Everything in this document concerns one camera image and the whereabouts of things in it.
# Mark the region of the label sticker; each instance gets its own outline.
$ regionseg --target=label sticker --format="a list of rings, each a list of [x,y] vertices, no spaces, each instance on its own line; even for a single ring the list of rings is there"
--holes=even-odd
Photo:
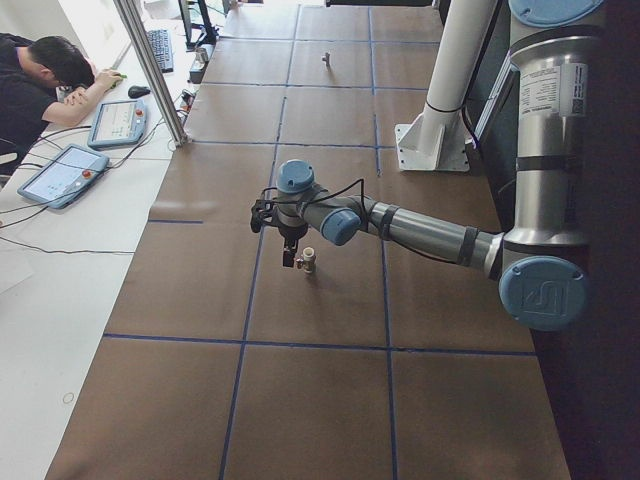
[[[583,117],[586,115],[588,68],[584,63],[566,63],[520,78],[520,118],[528,115]]]
[[[558,113],[560,67],[550,67],[520,78],[520,117]]]
[[[567,63],[560,72],[560,116],[584,117],[587,110],[587,65]]]

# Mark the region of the white pillar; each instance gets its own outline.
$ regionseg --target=white pillar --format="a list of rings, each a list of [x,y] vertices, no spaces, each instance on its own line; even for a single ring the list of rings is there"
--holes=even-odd
[[[186,143],[187,134],[182,128],[182,122],[176,113],[176,108],[171,99],[167,84],[153,56],[153,50],[151,50],[151,45],[147,39],[142,20],[140,20],[136,4],[134,0],[115,0],[114,3],[118,9],[120,18],[122,18],[122,23],[129,32],[131,43],[136,50],[142,70],[149,81],[149,85],[151,85],[151,90],[158,102],[158,107],[160,108],[160,112],[162,112],[162,116],[173,141],[176,147],[180,147]]]
[[[396,125],[402,170],[469,170],[460,107],[497,3],[451,0],[424,110],[411,125]]]

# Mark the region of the keyboard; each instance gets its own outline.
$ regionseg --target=keyboard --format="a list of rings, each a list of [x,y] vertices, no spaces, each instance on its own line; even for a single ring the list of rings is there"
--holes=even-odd
[[[147,38],[156,62],[162,73],[173,72],[173,50],[171,49],[171,34],[167,29],[149,30]]]

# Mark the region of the blue joint cap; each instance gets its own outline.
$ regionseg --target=blue joint cap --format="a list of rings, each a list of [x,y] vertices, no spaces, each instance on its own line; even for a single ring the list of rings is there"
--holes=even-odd
[[[320,233],[334,245],[344,245],[360,228],[360,217],[348,208],[333,210],[324,217],[320,225]]]
[[[276,186],[289,195],[302,193],[313,185],[313,167],[304,160],[289,160],[280,166]]]
[[[604,0],[509,0],[511,13],[530,27],[562,27],[595,11]]]
[[[507,312],[534,330],[561,330],[587,306],[585,273],[558,257],[534,256],[512,263],[499,290]]]

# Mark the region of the computer mouse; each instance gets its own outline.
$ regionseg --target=computer mouse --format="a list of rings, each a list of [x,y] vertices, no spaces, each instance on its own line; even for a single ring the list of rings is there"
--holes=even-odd
[[[127,93],[129,95],[129,98],[140,98],[151,93],[151,90],[149,90],[149,87],[132,85],[131,87],[129,87],[129,91]]]

